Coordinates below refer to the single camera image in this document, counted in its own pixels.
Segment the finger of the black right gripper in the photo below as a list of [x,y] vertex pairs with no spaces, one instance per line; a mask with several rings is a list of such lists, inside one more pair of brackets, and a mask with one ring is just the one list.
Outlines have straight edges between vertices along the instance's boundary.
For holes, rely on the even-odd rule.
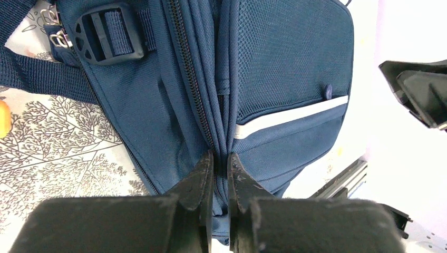
[[412,116],[427,128],[446,131],[446,60],[385,61],[379,69],[397,101]]

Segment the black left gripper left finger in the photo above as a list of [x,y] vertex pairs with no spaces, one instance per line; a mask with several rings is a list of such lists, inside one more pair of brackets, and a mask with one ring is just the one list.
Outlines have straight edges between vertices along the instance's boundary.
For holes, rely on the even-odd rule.
[[53,198],[11,252],[211,252],[213,154],[160,196]]

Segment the navy blue backpack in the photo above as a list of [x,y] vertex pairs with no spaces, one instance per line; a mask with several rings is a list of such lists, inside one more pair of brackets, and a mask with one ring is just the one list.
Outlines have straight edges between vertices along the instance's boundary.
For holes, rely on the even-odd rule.
[[46,1],[53,61],[15,53],[36,1],[1,1],[1,86],[28,102],[18,159],[120,141],[153,195],[213,156],[211,232],[230,241],[228,169],[281,197],[333,147],[351,91],[354,25],[340,1]]

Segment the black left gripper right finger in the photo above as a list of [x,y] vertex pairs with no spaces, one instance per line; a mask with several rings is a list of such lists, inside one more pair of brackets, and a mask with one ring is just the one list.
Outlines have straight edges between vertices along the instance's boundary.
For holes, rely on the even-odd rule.
[[358,199],[278,198],[228,158],[233,252],[404,252],[392,216]]

